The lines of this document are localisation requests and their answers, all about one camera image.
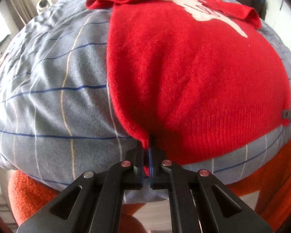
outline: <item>orange fabric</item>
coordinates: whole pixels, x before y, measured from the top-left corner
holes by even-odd
[[[291,213],[291,141],[263,167],[228,187],[238,196],[260,191],[255,211],[277,230]]]
[[[59,192],[18,170],[9,181],[8,193],[14,218],[21,225]],[[120,233],[146,233],[142,224],[132,216],[142,206],[143,203],[122,206]]]

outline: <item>gray bedsheet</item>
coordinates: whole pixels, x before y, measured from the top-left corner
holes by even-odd
[[[0,166],[20,169],[63,190],[86,170],[101,172],[136,146],[117,120],[106,80],[112,10],[87,10],[86,0],[59,0],[13,39],[0,68]],[[264,22],[259,31],[280,55],[291,84],[291,52]],[[238,181],[273,158],[291,138],[291,125],[227,155],[184,166]],[[126,192],[124,202],[167,197]]]

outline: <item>screw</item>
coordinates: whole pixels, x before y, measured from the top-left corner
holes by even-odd
[[[94,173],[92,171],[86,171],[84,173],[84,178],[90,179],[94,176]]]
[[[129,167],[130,165],[131,165],[131,162],[128,161],[128,160],[124,160],[124,161],[122,161],[122,163],[121,163],[121,166],[123,166],[123,167]]]
[[[202,169],[199,171],[199,175],[203,177],[207,177],[209,175],[209,171],[206,169]]]
[[[171,166],[172,162],[170,160],[166,159],[166,160],[163,160],[162,164],[163,164],[163,166]]]

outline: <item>white animal design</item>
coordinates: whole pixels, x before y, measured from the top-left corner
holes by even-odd
[[[192,17],[197,21],[209,21],[211,19],[221,20],[231,27],[233,27],[241,36],[248,38],[247,34],[227,16],[222,15],[220,12],[212,10],[204,6],[201,2],[207,3],[203,0],[164,0],[173,1],[175,4],[182,6]]]

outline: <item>red sweater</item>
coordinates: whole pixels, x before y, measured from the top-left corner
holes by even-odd
[[[134,138],[194,163],[231,152],[287,120],[289,81],[250,7],[221,0],[87,0],[113,7],[107,77]]]

